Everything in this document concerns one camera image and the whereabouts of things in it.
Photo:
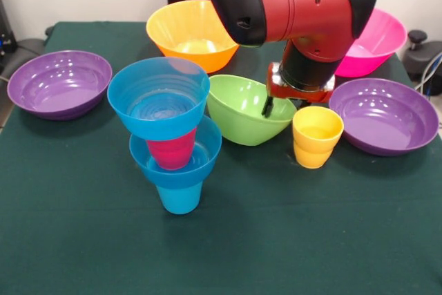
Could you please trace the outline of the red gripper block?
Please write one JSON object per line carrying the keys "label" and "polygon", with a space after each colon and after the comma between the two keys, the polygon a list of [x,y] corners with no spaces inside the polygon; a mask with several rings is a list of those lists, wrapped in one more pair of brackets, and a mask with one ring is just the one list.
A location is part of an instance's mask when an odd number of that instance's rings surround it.
{"label": "red gripper block", "polygon": [[280,69],[280,62],[271,62],[267,71],[267,98],[262,109],[262,116],[269,117],[273,110],[273,98],[296,99],[296,107],[305,107],[310,103],[327,103],[334,91],[336,79],[331,79],[320,88],[313,91],[299,90],[290,86],[283,78]]}

